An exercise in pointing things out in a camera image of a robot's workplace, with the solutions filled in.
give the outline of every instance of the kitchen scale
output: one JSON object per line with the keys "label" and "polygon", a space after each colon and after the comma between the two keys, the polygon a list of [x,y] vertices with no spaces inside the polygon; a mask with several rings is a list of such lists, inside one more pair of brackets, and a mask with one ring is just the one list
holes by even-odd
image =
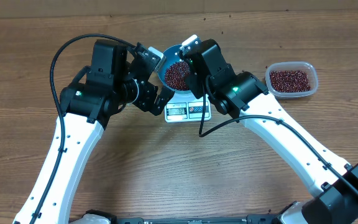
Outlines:
{"label": "kitchen scale", "polygon": [[[165,72],[169,66],[173,65],[175,62],[181,62],[181,59],[177,55],[179,48],[181,46],[189,45],[190,41],[195,40],[197,36],[193,35],[188,40],[184,41],[182,45],[174,45],[164,51],[164,56],[166,61],[162,68],[158,72],[158,77],[161,82],[168,87],[169,89],[175,92],[173,98],[167,103],[164,108],[165,121],[168,123],[177,123],[177,122],[189,122],[189,121],[201,121],[203,114],[203,98],[196,99],[190,90],[174,90],[170,88],[165,83]],[[193,41],[193,44],[201,43],[201,41]],[[211,103],[206,97],[206,106],[205,106],[205,121],[209,121],[212,117],[211,114]]]}

